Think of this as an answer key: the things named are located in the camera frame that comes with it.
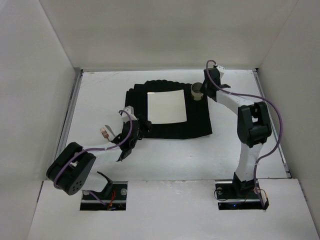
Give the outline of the metal cup with paper sleeve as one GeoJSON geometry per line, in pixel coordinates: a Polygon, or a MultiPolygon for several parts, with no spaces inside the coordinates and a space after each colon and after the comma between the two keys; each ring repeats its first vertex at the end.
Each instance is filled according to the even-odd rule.
{"type": "Polygon", "coordinates": [[[202,83],[195,82],[191,85],[190,91],[191,91],[191,97],[195,101],[200,101],[203,98],[203,93],[201,92],[202,83]]]}

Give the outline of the square white plate black rim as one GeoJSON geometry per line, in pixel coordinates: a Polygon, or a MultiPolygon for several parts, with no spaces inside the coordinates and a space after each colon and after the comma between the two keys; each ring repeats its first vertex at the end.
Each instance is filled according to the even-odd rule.
{"type": "Polygon", "coordinates": [[[148,92],[147,119],[154,125],[186,122],[184,91],[148,92]]]}

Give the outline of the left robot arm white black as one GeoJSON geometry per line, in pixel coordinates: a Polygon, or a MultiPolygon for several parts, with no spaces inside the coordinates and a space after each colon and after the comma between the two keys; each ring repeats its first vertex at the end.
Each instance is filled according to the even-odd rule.
{"type": "Polygon", "coordinates": [[[103,173],[92,173],[92,167],[123,161],[151,130],[152,122],[140,115],[125,122],[122,132],[106,144],[84,147],[71,142],[50,165],[46,177],[69,196],[80,190],[101,193],[110,180],[103,173]]]}

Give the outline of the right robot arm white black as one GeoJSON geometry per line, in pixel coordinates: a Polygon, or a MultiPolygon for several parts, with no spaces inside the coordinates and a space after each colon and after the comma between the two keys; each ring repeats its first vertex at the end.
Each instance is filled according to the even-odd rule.
{"type": "Polygon", "coordinates": [[[241,142],[238,166],[233,174],[232,191],[239,198],[255,187],[254,169],[263,144],[271,136],[272,128],[265,102],[253,102],[241,93],[226,90],[230,86],[221,84],[218,67],[204,69],[204,81],[200,92],[216,103],[224,105],[237,116],[237,136],[241,142]]]}

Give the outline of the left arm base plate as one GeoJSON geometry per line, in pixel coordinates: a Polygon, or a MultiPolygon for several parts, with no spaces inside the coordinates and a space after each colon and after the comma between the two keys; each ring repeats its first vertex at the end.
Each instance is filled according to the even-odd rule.
{"type": "Polygon", "coordinates": [[[115,181],[108,195],[102,192],[81,196],[81,211],[125,211],[127,207],[128,182],[115,181]]]}

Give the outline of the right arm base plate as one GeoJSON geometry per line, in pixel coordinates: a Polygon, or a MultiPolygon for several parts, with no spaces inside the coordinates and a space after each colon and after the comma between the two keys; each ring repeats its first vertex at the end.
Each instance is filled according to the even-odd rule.
{"type": "Polygon", "coordinates": [[[217,181],[214,197],[219,210],[267,210],[270,203],[264,189],[253,188],[240,193],[231,181],[217,181]]]}

